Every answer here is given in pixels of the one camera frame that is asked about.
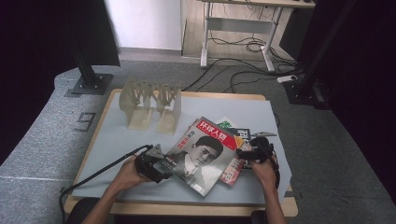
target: portrait of man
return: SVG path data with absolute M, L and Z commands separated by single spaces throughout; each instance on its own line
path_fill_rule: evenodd
M 202 168 L 217 159 L 222 151 L 223 144 L 218 139 L 202 136 L 191 145 L 191 150 L 171 154 L 168 158 L 176 164 L 174 175 L 188 184 L 197 184 L 204 189 L 205 179 Z

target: book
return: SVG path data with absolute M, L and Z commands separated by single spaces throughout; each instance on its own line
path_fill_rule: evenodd
M 161 160 L 165 170 L 202 196 L 236 155 L 234 135 L 206 118 L 196 120 Z
M 251 145 L 249 141 L 251 140 L 250 129 L 236 128 L 236 125 L 230 121 L 227 117 L 224 117 L 217 121 L 217 124 L 226 129 L 227 131 L 235 135 L 235 139 L 238 137 L 242 139 L 242 142 L 236 141 L 237 147 L 242 150 L 251 150 Z M 248 161 L 239 159 L 237 155 L 231 160 L 230 164 L 224 170 L 224 172 L 219 177 L 219 180 L 226 183 L 229 186 L 233 186 L 236 178 L 243 169 L 251 169 Z

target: person's left hand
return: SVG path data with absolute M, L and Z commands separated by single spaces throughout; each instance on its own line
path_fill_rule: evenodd
M 119 173 L 111 182 L 111 187 L 115 188 L 117 191 L 122 191 L 134 187 L 140 183 L 151 181 L 136 171 L 136 168 L 134 167 L 135 159 L 136 156 L 132 156 L 130 159 L 124 162 L 119 170 Z

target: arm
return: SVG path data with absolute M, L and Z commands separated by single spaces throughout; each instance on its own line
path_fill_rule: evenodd
M 83 223 L 105 223 L 108 214 L 110 213 L 113 203 L 117 199 L 117 195 L 125 189 L 132 188 L 142 182 L 149 182 L 149 179 L 138 174 L 134 167 L 134 159 L 132 156 L 129 160 L 125 161 L 111 184 L 107 187 L 102 198 L 85 217 Z
M 277 189 L 276 189 L 276 175 L 274 168 L 268 160 L 263 163 L 249 161 L 253 172 L 262 185 L 262 192 L 265 199 L 265 211 L 267 221 L 269 224 L 287 223 L 280 207 Z

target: desk leg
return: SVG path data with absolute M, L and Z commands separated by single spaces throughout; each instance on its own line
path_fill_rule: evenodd
M 207 66 L 207 32 L 208 32 L 208 24 L 209 24 L 209 10 L 210 3 L 206 2 L 205 8 L 205 22 L 204 22 L 204 42 L 202 43 L 202 51 L 201 51 L 201 67 L 206 68 Z
M 264 60 L 265 60 L 265 63 L 267 64 L 267 68 L 268 68 L 269 72 L 275 72 L 273 63 L 271 61 L 271 56 L 270 56 L 268 51 L 271 48 L 271 43 L 272 43 L 272 41 L 274 39 L 276 27 L 279 24 L 279 19 L 280 19 L 280 15 L 282 14 L 282 10 L 283 10 L 283 7 L 278 7 L 276 9 L 274 22 L 273 22 L 273 25 L 271 27 L 271 31 L 270 31 L 270 34 L 268 36 L 267 43 L 265 44 L 265 46 L 262 47 L 262 56 L 264 56 Z

